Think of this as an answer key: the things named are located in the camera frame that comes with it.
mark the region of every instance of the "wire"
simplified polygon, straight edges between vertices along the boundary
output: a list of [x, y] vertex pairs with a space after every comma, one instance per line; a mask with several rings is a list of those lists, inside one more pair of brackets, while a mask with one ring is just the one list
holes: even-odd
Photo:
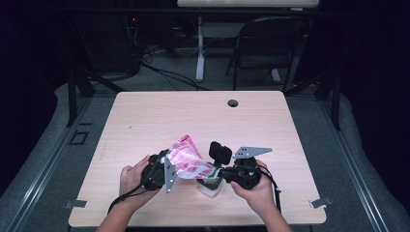
[[186, 48], [176, 48], [175, 50], [177, 50], [180, 55], [189, 57], [189, 56], [194, 55], [194, 54], [196, 53], [196, 51], [198, 51], [199, 46], [197, 46], [196, 49], [195, 49], [195, 51], [192, 52], [192, 53], [190, 53], [190, 54], [185, 54], [184, 52], [181, 51], [182, 49], [186, 49]]
[[158, 45], [151, 45], [145, 49], [142, 59], [146, 63], [151, 64], [153, 62], [153, 55], [159, 51], [163, 51], [163, 49], [161, 49]]
[[142, 191], [142, 192], [140, 192], [140, 193], [136, 193], [136, 194], [133, 194], [133, 195], [129, 195], [129, 197], [130, 197], [130, 196], [137, 196], [137, 195], [143, 194], [143, 193], [145, 193], [145, 192], [147, 192], [147, 191], [148, 191], [148, 189], [145, 189], [144, 191]]
[[193, 22], [192, 17], [190, 18], [190, 22], [192, 23], [193, 29], [195, 29], [196, 35], [198, 34], [198, 29], [196, 28], [196, 24]]
[[258, 165], [258, 167], [259, 167], [259, 169], [255, 168], [255, 170], [257, 170], [259, 173], [263, 174], [264, 176], [268, 177], [269, 180], [271, 180], [272, 184], [274, 185], [275, 201], [277, 202], [277, 208], [278, 208], [278, 210], [281, 212], [280, 197], [279, 197], [279, 195], [280, 195], [280, 190], [279, 190], [279, 187], [278, 187], [277, 183], [276, 183], [275, 180], [274, 180], [274, 177], [272, 176], [272, 173], [268, 170], [268, 168], [266, 168], [266, 167], [264, 167], [264, 166]]
[[141, 66], [143, 66], [143, 67], [145, 67], [145, 68], [147, 68], [147, 69], [149, 69], [149, 70], [152, 70], [152, 71], [154, 71], [154, 72], [156, 72], [156, 73], [161, 74], [161, 75], [168, 81], [168, 83], [169, 83], [173, 88], [175, 88], [176, 90], [178, 90], [178, 89], [169, 81], [168, 78], [171, 78], [171, 79], [174, 79], [174, 80], [183, 82], [183, 83], [185, 83], [185, 84], [187, 84], [187, 85], [189, 85], [189, 86], [192, 86], [192, 87], [194, 87], [194, 88], [196, 89], [196, 91], [199, 91], [199, 90], [210, 91], [210, 89], [197, 85], [193, 80], [191, 80], [190, 78], [188, 78], [188, 77], [186, 77], [186, 76], [184, 76], [184, 75], [181, 75], [181, 74], [178, 74], [178, 73], [175, 73], [175, 72], [171, 72], [171, 71], [161, 70], [161, 69], [152, 67], [152, 66], [150, 66], [150, 65], [147, 65], [147, 64], [145, 64], [145, 63], [141, 63]]
[[111, 205], [110, 205], [109, 208], [108, 208], [108, 214], [109, 214], [109, 212], [112, 210], [112, 207], [114, 207], [114, 206], [115, 206], [116, 204], [118, 204], [119, 202], [124, 201], [125, 199], [127, 199], [128, 197], [130, 197], [130, 196], [131, 196], [131, 193], [137, 191], [137, 190], [140, 189], [141, 187], [142, 187], [142, 184], [139, 184], [137, 187], [135, 187], [135, 188], [132, 189], [131, 191], [129, 191], [129, 192], [127, 192], [127, 193], [124, 193], [124, 194], [118, 196], [117, 198], [115, 198], [115, 200], [112, 201]]

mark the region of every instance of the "wooden table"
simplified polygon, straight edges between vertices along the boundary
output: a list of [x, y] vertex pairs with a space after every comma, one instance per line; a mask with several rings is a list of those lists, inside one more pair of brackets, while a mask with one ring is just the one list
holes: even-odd
[[[237, 107], [227, 102], [235, 100]], [[272, 148], [257, 158], [268, 164], [282, 193], [282, 213], [290, 224], [326, 220], [316, 185], [282, 92], [124, 92], [112, 106], [90, 164], [70, 226], [99, 226], [118, 196], [121, 169], [147, 154], [157, 154], [188, 134], [202, 158], [212, 141], [236, 152], [241, 146]], [[164, 189], [132, 217], [129, 226], [237, 226], [263, 224], [244, 199], [223, 181], [210, 198], [195, 180], [178, 178], [170, 193]]]

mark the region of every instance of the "black cable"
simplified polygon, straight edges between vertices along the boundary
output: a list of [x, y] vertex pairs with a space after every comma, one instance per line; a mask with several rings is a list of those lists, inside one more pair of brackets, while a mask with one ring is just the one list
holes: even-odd
[[114, 207], [114, 206], [115, 206], [116, 204], [118, 204], [119, 202], [124, 201], [125, 199], [127, 199], [128, 197], [130, 197], [130, 196], [131, 196], [131, 193], [137, 191], [137, 190], [138, 190], [139, 188], [141, 188], [141, 187], [142, 187], [142, 184], [139, 184], [139, 185], [138, 185], [137, 187], [135, 187], [133, 190], [131, 190], [131, 191], [127, 192], [127, 193], [124, 193], [124, 194], [118, 196], [117, 198], [115, 198], [115, 200], [112, 201], [111, 205], [109, 205], [108, 214], [109, 214], [109, 212], [112, 210], [112, 207]]
[[147, 192], [147, 191], [148, 191], [148, 189], [145, 189], [144, 191], [142, 191], [142, 192], [140, 192], [140, 193], [136, 193], [136, 194], [133, 194], [133, 195], [129, 195], [129, 197], [130, 197], [130, 196], [137, 196], [137, 195], [140, 195], [140, 194], [145, 193], [145, 192]]
[[256, 169], [256, 170], [258, 170], [258, 172], [260, 172], [261, 174], [263, 174], [263, 175], [265, 175], [266, 177], [268, 177], [269, 180], [271, 180], [272, 184], [274, 185], [275, 201], [277, 202], [277, 208], [278, 208], [278, 210], [281, 212], [280, 197], [279, 197], [279, 195], [280, 195], [280, 190], [279, 190], [279, 187], [278, 187], [277, 183], [276, 183], [275, 180], [274, 180], [274, 177], [272, 176], [272, 174], [271, 174], [271, 172], [268, 170], [268, 168], [266, 168], [266, 167], [264, 167], [264, 166], [261, 166], [261, 165], [258, 165], [258, 167], [259, 167], [259, 168], [262, 167], [263, 169], [265, 169], [265, 170], [269, 173], [269, 174], [268, 174], [268, 173], [266, 173], [266, 172], [264, 172], [264, 171], [262, 171], [262, 170], [260, 170], [260, 169]]
[[173, 85], [173, 84], [171, 83], [171, 81], [169, 81], [169, 79], [167, 78], [166, 75], [164, 75], [163, 73], [160, 73], [160, 75], [166, 80], [166, 82], [168, 82], [168, 84], [169, 84], [170, 86], [172, 86], [176, 91], [179, 91], [179, 89], [178, 89], [175, 85]]
[[159, 73], [159, 74], [161, 74], [162, 76], [164, 76], [165, 78], [169, 77], [169, 78], [172, 78], [172, 79], [174, 79], [174, 80], [183, 82], [183, 83], [185, 83], [185, 84], [187, 84], [187, 85], [189, 85], [189, 86], [192, 86], [192, 87], [194, 87], [194, 88], [196, 89], [196, 91], [199, 91], [199, 90], [210, 91], [210, 89], [197, 85], [193, 80], [191, 80], [190, 78], [188, 78], [188, 77], [186, 77], [186, 76], [184, 76], [184, 75], [181, 75], [181, 74], [178, 74], [178, 73], [175, 73], [175, 72], [171, 72], [171, 71], [161, 70], [161, 69], [152, 67], [152, 66], [150, 66], [150, 65], [148, 65], [148, 64], [145, 64], [145, 63], [141, 63], [141, 66], [143, 66], [143, 67], [145, 67], [145, 68], [147, 68], [147, 69], [149, 69], [149, 70], [152, 70], [152, 71], [154, 71], [154, 72], [156, 72], [156, 73]]
[[147, 47], [144, 51], [144, 55], [142, 56], [142, 59], [144, 60], [145, 63], [152, 64], [153, 63], [153, 55], [161, 51], [157, 45], [151, 45]]

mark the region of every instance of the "black chair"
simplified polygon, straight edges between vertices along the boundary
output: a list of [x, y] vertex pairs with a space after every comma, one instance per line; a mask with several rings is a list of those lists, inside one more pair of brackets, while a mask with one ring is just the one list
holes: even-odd
[[225, 73], [228, 75], [234, 67], [233, 90], [236, 90], [238, 69], [267, 70], [268, 73], [273, 69], [287, 69], [286, 77], [280, 83], [284, 92], [297, 44], [309, 29], [309, 22], [299, 16], [259, 17], [246, 23]]

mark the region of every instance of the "table hole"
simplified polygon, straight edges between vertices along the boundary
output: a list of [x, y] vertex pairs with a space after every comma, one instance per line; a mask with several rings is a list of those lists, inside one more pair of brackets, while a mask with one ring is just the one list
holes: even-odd
[[236, 106], [238, 106], [238, 101], [236, 101], [236, 100], [229, 100], [229, 101], [228, 101], [228, 105], [229, 105], [230, 107], [236, 107]]

